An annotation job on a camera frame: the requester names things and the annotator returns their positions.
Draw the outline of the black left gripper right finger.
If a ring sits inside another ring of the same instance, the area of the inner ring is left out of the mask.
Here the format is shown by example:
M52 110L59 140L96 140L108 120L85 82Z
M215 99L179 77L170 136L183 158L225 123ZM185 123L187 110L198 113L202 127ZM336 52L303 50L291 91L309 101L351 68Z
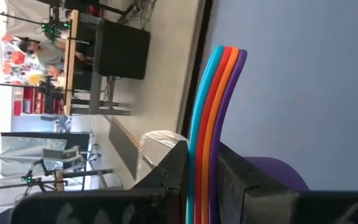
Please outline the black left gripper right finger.
M290 224L291 189L268 177L225 144L220 145L217 205L220 224Z

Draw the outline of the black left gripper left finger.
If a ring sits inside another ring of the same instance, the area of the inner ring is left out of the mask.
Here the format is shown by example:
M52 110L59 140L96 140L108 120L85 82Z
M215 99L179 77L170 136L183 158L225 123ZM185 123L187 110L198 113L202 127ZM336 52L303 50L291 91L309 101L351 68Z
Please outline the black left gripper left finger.
M187 153L187 142L179 141L133 188L180 189L186 173Z

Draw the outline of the teal measuring cup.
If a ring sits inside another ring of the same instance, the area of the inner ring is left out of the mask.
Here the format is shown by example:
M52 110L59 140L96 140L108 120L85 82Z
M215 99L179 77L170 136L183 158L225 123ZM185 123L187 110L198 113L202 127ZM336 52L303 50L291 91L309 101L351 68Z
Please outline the teal measuring cup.
M195 199L195 154L197 138L199 135L200 120L204 109L205 101L209 88L211 86L214 74L219 66L220 59L224 52L224 46L217 46L212 52L207 62L206 68L202 75L199 87L197 90L194 108L192 111L191 128L189 135L189 165L188 165L188 191L187 191L187 211L186 224L194 223L194 199Z

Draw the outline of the red measuring cup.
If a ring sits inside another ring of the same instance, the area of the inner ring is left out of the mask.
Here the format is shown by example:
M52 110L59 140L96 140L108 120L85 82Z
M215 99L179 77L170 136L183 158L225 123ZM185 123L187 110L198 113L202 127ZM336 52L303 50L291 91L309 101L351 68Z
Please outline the red measuring cup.
M194 184L194 224L201 224L201 181L202 181L202 156L203 156L203 143L205 138L205 128L203 121L207 122L206 115L209 112L205 112L205 105L207 102L207 96L209 94L210 87L212 85L215 73L219 67L220 61L223 60L223 70L230 57L232 48L227 46L218 46L212 53L204 70L204 74L199 85L199 132L197 137L197 147L195 154L195 184Z

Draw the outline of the orange measuring cup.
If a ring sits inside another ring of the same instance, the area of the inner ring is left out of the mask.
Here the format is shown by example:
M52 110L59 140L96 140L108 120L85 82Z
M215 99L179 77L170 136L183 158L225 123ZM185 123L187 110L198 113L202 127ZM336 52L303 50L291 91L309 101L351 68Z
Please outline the orange measuring cup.
M201 224L209 224L209 161L215 120L219 110L222 95L240 52L236 47L231 48L232 51L224 70L223 60L220 61L205 105L205 112L209 112L209 114L205 116L205 118L207 118L207 122L203 121L205 128L205 138L203 143L202 156Z

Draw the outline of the purple measuring cup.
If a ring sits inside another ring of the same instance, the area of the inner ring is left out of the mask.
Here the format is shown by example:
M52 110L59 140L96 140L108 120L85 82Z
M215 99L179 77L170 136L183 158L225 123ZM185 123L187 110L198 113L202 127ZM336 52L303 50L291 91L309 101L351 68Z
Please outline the purple measuring cup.
M217 161L220 151L220 136L228 104L246 59L247 51L239 50L237 59L234 60L233 69L229 74L227 84L223 87L223 92L216 94L220 97L220 103L216 109L217 115L215 116L210 147L208 224L220 224L219 210L217 208ZM258 170L281 184L294 190L308 190L308 186L302 177L287 163L271 157L251 157L250 160Z

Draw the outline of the clear plastic basket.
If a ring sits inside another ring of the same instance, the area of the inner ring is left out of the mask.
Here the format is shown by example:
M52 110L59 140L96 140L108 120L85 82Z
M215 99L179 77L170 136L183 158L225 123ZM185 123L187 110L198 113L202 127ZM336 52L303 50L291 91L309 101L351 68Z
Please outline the clear plastic basket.
M179 141L189 142L184 136L168 130L150 131L143 134L139 140L135 182L146 177Z

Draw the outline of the black cabinet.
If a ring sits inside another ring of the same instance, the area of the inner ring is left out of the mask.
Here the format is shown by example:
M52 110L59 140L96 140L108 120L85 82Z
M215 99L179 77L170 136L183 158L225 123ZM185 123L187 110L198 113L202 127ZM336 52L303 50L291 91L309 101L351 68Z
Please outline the black cabinet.
M151 35L148 31L101 20L93 68L103 76L144 79Z

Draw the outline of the wooden work table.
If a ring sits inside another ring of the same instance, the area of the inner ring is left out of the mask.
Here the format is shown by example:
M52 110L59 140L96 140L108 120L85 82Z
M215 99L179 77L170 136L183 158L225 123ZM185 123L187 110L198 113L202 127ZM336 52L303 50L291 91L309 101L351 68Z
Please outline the wooden work table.
M64 99L64 113L66 115L71 114L100 114L100 115L114 115L114 116L127 116L130 114L128 110L122 110L120 107L122 103L113 101L113 95L115 90L115 77L108 77L109 87L108 101L102 101L100 99L102 76L92 71L92 80L90 88L90 99L80 100L75 99L74 96L74 70L75 70L75 51L77 45L77 32L81 22L97 25L101 19L98 17L82 14L78 10L74 9L70 13L70 31L68 32L67 39L65 41L65 60L64 60L64 78L65 78L65 99Z

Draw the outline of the person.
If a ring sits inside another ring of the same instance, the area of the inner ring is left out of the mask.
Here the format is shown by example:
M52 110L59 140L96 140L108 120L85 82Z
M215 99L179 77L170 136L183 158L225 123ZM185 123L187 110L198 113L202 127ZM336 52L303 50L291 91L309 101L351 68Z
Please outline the person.
M19 42L19 49L26 54L35 55L39 63L47 69L48 76L57 79L64 71L65 41L44 40L42 42L23 38ZM78 43L73 58L75 59L74 71L77 73L91 73L92 65L87 63L88 45Z

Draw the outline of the black table frame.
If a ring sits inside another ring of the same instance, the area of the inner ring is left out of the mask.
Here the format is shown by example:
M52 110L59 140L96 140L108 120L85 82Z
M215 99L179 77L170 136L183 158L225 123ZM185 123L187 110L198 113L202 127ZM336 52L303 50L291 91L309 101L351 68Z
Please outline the black table frame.
M213 3L214 0L199 0L197 5L186 78L184 80L179 117L176 126L176 132L184 137L188 137L189 135L192 109L195 102L195 91L199 81L199 73Z

